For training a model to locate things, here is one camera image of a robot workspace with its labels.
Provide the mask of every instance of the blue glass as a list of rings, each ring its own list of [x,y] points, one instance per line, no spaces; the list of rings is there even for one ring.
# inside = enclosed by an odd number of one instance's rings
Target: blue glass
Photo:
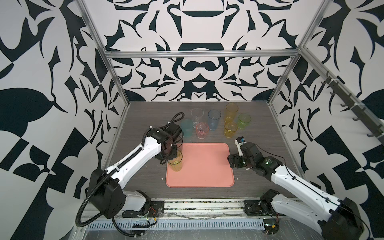
[[[208,126],[209,130],[216,130],[220,121],[221,113],[218,110],[211,110],[208,113]]]
[[[180,122],[181,130],[183,130],[184,137],[192,136],[194,132],[193,121],[191,119],[183,119]]]

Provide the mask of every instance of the wooden table surface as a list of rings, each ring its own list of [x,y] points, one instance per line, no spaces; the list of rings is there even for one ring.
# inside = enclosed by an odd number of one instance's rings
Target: wooden table surface
[[[252,121],[246,129],[239,129],[233,138],[224,137],[223,115],[226,104],[227,102],[131,102],[111,164],[134,149],[149,126],[163,126],[178,112],[184,112],[185,118],[191,118],[190,112],[193,108],[202,108],[205,121],[209,110],[217,109],[222,112],[217,130],[209,131],[205,139],[197,138],[194,133],[192,137],[185,137],[184,142],[225,142],[230,153],[234,154],[237,153],[235,138],[243,136],[247,142],[256,143],[270,153],[283,156],[288,168],[296,172],[266,102],[236,103],[239,106],[238,113],[248,113]],[[294,197],[284,188],[245,168],[233,169],[235,184],[232,187],[172,188],[166,185],[166,167],[159,160],[150,159],[135,173],[124,190],[141,190],[152,199],[256,198],[261,197],[268,189],[275,189],[286,197]]]

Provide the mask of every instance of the black and white wallpaper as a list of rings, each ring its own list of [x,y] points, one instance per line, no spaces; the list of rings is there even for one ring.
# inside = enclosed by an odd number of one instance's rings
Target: black and white wallpaper
[[[66,239],[124,102],[72,0],[0,3],[1,239]]]
[[[321,0],[86,0],[109,51],[295,49]]]
[[[289,57],[120,58],[130,101],[268,100]]]
[[[345,85],[384,119],[384,2],[335,0],[308,44]],[[384,146],[323,79],[300,58],[273,102],[278,120],[305,177],[339,198],[359,205],[370,239],[384,237]],[[361,239],[368,237],[368,231]]]

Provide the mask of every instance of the hook rack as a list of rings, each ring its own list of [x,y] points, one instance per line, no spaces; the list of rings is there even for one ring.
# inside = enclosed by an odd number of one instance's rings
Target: hook rack
[[[322,82],[328,84],[333,92],[332,95],[338,95],[344,104],[342,107],[348,107],[357,118],[352,118],[354,121],[361,121],[370,131],[367,137],[376,137],[382,145],[384,145],[384,127],[382,121],[369,110],[364,103],[360,101],[340,80],[331,79],[330,76]]]

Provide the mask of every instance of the glass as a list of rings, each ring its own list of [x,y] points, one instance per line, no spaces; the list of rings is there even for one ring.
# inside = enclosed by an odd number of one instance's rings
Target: glass
[[[231,138],[237,131],[237,124],[235,122],[226,122],[224,125],[224,136]]]
[[[177,157],[172,160],[168,160],[168,164],[173,171],[178,172],[183,167],[183,163],[181,160],[183,160],[183,154],[181,153],[181,151],[177,150]]]
[[[208,112],[208,126],[209,130],[215,131],[220,121],[221,112],[217,110],[211,110]]]
[[[200,139],[204,139],[209,132],[209,126],[205,122],[199,122],[196,125],[196,134]]]
[[[234,103],[228,103],[226,106],[225,106],[225,117],[224,117],[224,121],[225,122],[232,122],[235,117],[236,117],[236,113],[237,111],[239,110],[239,107],[234,104]]]
[[[201,119],[203,118],[204,111],[201,108],[194,108],[191,111],[192,115],[192,121],[193,121],[193,127],[196,128],[196,125],[201,122]]]
[[[240,129],[244,129],[249,125],[250,122],[251,122],[251,116],[249,116],[246,113],[242,113],[239,115],[237,126]]]
[[[181,130],[183,130],[183,137],[190,137],[193,134],[193,122],[191,119],[183,119],[180,122]]]

